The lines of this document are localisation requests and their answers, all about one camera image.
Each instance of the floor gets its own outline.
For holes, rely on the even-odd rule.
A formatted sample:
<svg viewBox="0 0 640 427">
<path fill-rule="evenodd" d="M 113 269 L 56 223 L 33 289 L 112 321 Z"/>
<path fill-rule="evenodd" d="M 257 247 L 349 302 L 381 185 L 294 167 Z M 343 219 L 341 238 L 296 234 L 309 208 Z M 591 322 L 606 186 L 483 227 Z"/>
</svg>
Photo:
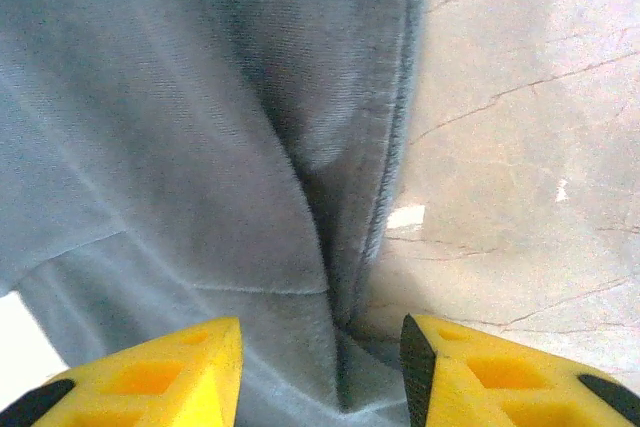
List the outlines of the floor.
<svg viewBox="0 0 640 427">
<path fill-rule="evenodd" d="M 640 392 L 638 5 L 429 0 L 369 329 L 428 312 Z M 17 295 L 0 312 L 2 408 L 64 364 Z"/>
</svg>

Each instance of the gray cloth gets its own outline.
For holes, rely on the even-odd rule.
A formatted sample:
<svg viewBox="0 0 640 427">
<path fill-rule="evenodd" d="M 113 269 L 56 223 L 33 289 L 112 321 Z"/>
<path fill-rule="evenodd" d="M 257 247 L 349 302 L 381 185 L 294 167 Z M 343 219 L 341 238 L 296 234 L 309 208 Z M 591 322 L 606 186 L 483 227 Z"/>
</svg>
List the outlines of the gray cloth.
<svg viewBox="0 0 640 427">
<path fill-rule="evenodd" d="M 0 0 L 0 295 L 70 365 L 239 316 L 237 425 L 408 425 L 349 323 L 422 3 Z"/>
</svg>

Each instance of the yellow plastic part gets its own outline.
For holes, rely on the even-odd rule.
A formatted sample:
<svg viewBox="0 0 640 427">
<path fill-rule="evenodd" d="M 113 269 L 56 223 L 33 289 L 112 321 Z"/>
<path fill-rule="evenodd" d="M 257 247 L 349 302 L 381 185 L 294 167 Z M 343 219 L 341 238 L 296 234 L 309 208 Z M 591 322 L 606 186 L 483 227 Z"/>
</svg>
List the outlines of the yellow plastic part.
<svg viewBox="0 0 640 427">
<path fill-rule="evenodd" d="M 413 319 L 436 353 L 426 427 L 632 426 L 577 378 L 607 374 L 430 316 Z"/>
<path fill-rule="evenodd" d="M 70 369 L 73 390 L 35 427 L 231 427 L 242 372 L 236 318 L 221 318 Z"/>
</svg>

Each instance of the square hole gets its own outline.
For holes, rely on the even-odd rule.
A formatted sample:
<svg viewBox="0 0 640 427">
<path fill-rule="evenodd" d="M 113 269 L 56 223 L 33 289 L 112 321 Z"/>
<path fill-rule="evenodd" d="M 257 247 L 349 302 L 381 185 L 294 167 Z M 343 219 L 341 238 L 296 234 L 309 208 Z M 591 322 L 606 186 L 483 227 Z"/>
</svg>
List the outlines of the square hole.
<svg viewBox="0 0 640 427">
<path fill-rule="evenodd" d="M 134 427 L 142 414 L 133 412 L 94 412 L 78 414 L 66 427 Z"/>
<path fill-rule="evenodd" d="M 531 365 L 513 357 L 469 359 L 467 365 L 487 389 L 544 389 L 549 384 Z"/>
<path fill-rule="evenodd" d="M 201 344 L 202 342 L 207 340 L 207 337 L 209 337 L 209 333 L 204 330 L 201 330 L 199 332 L 192 332 L 182 339 L 182 343 L 188 345 Z"/>
<path fill-rule="evenodd" d="M 104 390 L 105 394 L 160 395 L 178 377 L 180 362 L 141 362 L 126 367 Z"/>
<path fill-rule="evenodd" d="M 579 407 L 561 403 L 519 403 L 503 405 L 503 410 L 517 427 L 595 427 Z"/>
<path fill-rule="evenodd" d="M 459 334 L 458 332 L 453 332 L 451 330 L 438 330 L 438 335 L 442 337 L 444 340 L 469 340 L 469 337 L 463 334 Z"/>
</svg>

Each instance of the marble surface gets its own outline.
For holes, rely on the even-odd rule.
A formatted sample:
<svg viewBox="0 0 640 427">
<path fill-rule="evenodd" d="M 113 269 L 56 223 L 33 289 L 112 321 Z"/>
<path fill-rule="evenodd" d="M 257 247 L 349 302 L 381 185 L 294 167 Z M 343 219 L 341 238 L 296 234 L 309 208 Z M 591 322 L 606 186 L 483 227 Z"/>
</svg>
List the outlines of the marble surface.
<svg viewBox="0 0 640 427">
<path fill-rule="evenodd" d="M 640 392 L 640 0 L 429 0 L 364 328 L 432 313 Z"/>
</svg>

